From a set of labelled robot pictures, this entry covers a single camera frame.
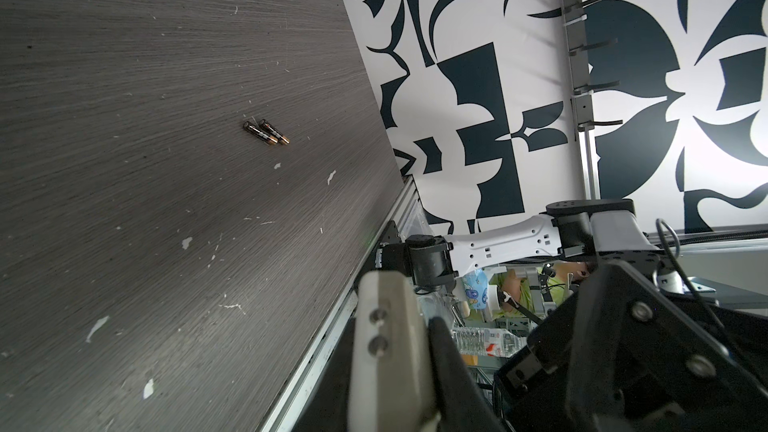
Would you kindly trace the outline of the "white remote control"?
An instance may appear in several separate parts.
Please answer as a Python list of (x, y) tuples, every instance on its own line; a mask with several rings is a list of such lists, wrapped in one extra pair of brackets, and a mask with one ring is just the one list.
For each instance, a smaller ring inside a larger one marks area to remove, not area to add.
[(427, 326), (410, 280), (371, 270), (358, 286), (347, 406), (349, 431), (436, 431)]

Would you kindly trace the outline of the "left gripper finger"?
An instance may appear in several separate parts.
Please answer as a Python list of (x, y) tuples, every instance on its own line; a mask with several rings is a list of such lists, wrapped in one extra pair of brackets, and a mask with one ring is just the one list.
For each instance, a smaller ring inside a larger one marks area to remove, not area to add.
[(446, 322), (429, 320), (428, 342), (440, 413), (439, 431), (503, 431), (469, 374)]

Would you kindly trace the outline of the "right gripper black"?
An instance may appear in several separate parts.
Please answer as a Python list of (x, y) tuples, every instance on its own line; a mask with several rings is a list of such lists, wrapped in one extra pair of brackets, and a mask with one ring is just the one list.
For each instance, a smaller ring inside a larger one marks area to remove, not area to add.
[(763, 431), (767, 320), (611, 260), (496, 372), (493, 408), (510, 431)]

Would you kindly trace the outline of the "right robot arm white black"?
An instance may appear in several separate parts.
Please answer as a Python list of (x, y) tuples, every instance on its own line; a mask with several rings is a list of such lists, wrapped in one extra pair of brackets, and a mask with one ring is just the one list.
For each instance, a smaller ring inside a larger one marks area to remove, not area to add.
[[(474, 235), (381, 243), (362, 275), (351, 431), (763, 431), (767, 321), (691, 286), (678, 241), (650, 242), (629, 199), (563, 201)], [(416, 291), (451, 291), (477, 270), (549, 260), (590, 276), (496, 371), (486, 402), (444, 320)]]

